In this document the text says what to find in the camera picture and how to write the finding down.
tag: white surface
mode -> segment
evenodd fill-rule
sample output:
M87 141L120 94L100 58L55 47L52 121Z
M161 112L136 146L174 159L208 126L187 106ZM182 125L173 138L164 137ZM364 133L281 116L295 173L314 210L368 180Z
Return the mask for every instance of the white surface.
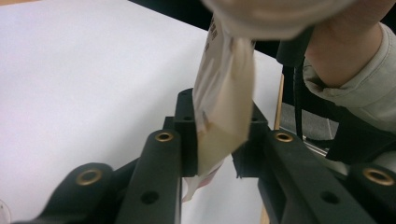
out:
M0 7L0 200L31 219L74 168L117 169L193 86L206 31L126 0ZM260 53L256 103L274 124L281 66ZM259 223L257 180L226 160L183 223Z

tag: gray sleeve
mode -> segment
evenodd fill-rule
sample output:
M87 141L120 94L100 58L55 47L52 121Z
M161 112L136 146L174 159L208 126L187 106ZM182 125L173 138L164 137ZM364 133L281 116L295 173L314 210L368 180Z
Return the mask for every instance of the gray sleeve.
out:
M346 107L376 128L396 133L396 38L381 24L383 38L374 58L345 85L326 88L308 61L304 82L315 95Z

